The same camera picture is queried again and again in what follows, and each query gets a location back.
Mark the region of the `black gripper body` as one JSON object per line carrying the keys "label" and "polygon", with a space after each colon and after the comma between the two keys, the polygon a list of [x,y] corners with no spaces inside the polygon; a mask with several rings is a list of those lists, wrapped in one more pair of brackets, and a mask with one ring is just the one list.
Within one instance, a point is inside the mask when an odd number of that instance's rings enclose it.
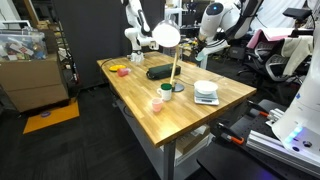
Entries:
{"label": "black gripper body", "polygon": [[201,50],[203,55],[209,55],[228,48],[229,44],[226,39],[211,41]]}

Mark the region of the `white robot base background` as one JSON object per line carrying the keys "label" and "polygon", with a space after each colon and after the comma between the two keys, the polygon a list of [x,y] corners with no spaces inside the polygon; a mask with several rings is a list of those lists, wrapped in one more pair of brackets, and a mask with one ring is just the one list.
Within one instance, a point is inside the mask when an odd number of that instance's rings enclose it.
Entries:
{"label": "white robot base background", "polygon": [[143,55],[142,48],[148,46],[151,50],[158,50],[159,45],[151,35],[151,29],[147,23],[140,0],[120,0],[125,7],[126,17],[130,28],[124,31],[130,40],[131,55]]}

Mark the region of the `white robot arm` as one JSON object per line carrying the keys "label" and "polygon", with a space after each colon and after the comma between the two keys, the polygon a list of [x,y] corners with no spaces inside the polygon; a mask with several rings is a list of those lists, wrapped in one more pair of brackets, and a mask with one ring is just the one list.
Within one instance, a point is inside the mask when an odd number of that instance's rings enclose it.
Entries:
{"label": "white robot arm", "polygon": [[240,0],[240,3],[215,1],[202,16],[198,34],[198,53],[209,55],[240,39],[249,30],[263,0]]}

